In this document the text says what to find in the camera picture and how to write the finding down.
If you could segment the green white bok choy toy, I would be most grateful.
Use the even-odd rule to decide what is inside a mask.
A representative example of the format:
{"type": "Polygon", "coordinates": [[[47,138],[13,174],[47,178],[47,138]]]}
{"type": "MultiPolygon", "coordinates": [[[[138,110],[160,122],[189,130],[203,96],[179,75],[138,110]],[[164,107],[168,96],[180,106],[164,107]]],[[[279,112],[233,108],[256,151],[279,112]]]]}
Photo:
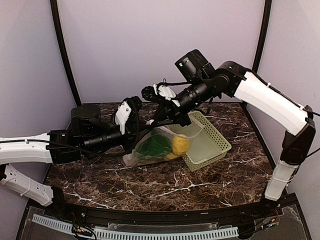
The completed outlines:
{"type": "Polygon", "coordinates": [[[170,138],[154,134],[135,148],[135,152],[144,158],[162,158],[172,152],[170,138]]]}

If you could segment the clear zip top bag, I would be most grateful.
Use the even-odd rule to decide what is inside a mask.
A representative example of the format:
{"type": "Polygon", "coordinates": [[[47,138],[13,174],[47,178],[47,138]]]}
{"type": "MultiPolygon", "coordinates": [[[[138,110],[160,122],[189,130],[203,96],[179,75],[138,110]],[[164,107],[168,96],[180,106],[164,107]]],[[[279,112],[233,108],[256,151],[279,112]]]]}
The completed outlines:
{"type": "Polygon", "coordinates": [[[122,157],[123,166],[167,162],[185,155],[204,129],[194,117],[191,116],[190,120],[191,124],[186,126],[171,124],[154,128],[138,142],[132,153],[122,157]]]}

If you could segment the yellow lemon toy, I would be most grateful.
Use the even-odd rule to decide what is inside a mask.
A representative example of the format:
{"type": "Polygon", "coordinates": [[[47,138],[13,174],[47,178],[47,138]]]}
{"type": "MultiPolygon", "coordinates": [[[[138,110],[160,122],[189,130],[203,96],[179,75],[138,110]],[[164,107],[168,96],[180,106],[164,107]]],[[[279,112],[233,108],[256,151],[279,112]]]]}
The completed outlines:
{"type": "Polygon", "coordinates": [[[184,155],[190,149],[191,143],[184,134],[174,136],[171,142],[172,153],[178,156],[184,155]]]}

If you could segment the pale yellow walnut toy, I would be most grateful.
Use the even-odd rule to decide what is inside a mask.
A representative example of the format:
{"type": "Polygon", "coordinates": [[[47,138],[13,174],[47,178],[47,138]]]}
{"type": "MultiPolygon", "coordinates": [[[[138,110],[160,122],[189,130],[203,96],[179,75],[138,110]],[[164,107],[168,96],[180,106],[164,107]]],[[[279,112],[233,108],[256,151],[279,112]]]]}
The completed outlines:
{"type": "Polygon", "coordinates": [[[174,153],[172,152],[172,153],[169,153],[169,154],[167,154],[166,156],[164,156],[163,159],[164,159],[165,161],[171,161],[171,160],[175,160],[175,159],[177,159],[177,158],[179,158],[179,157],[180,157],[180,155],[174,154],[174,153]]]}

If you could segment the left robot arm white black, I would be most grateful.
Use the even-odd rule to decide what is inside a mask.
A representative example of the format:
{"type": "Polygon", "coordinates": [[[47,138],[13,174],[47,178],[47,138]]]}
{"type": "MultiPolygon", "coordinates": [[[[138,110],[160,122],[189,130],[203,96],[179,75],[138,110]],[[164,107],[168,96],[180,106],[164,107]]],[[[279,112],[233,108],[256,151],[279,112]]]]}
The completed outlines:
{"type": "Polygon", "coordinates": [[[71,213],[60,188],[44,185],[13,167],[14,163],[67,164],[83,155],[105,158],[122,157],[133,150],[149,130],[139,118],[139,108],[123,102],[116,110],[113,122],[101,120],[101,110],[95,104],[85,104],[71,110],[68,129],[28,137],[1,138],[0,184],[32,199],[60,218],[71,213]],[[123,153],[109,153],[122,146],[123,153]]]}

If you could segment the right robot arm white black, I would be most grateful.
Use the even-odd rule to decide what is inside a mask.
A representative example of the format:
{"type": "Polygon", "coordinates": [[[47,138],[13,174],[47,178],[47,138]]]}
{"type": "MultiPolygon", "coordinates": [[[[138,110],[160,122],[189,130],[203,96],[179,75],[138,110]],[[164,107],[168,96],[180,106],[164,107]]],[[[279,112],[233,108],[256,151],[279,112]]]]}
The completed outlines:
{"type": "Polygon", "coordinates": [[[169,83],[163,81],[154,86],[154,91],[172,101],[182,114],[225,94],[254,106],[286,129],[279,161],[264,191],[265,198],[255,205],[255,213],[266,217],[274,210],[274,201],[281,197],[299,166],[309,157],[316,135],[315,113],[308,105],[294,102],[255,72],[233,61],[226,61],[217,69],[209,62],[193,63],[188,58],[175,65],[190,86],[176,94],[169,83]]]}

